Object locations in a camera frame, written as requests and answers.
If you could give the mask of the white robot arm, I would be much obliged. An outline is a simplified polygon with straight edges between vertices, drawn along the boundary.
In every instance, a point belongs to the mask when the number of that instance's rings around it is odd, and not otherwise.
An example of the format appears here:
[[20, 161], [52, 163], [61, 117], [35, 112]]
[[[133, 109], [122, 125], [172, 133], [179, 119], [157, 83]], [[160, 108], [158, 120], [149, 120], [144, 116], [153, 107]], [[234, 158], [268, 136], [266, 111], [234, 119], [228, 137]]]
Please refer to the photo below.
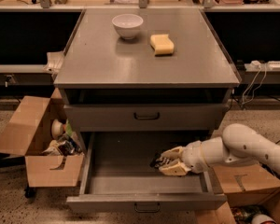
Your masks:
[[227, 126], [220, 137], [195, 141], [162, 152], [164, 175], [199, 174], [216, 165], [241, 166], [258, 161], [280, 175], [280, 146], [243, 124]]

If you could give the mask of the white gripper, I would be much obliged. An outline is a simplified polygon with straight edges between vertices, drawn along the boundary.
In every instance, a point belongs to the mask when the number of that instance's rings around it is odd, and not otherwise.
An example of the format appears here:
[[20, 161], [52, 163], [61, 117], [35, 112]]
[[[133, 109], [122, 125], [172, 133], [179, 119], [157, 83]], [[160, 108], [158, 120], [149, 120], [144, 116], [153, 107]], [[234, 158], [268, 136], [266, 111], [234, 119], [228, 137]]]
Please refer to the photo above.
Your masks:
[[189, 171], [199, 174], [208, 170], [203, 156], [202, 142], [195, 141], [185, 147], [179, 146], [162, 152], [163, 159], [171, 160], [159, 168], [160, 172], [169, 176], [184, 176]]

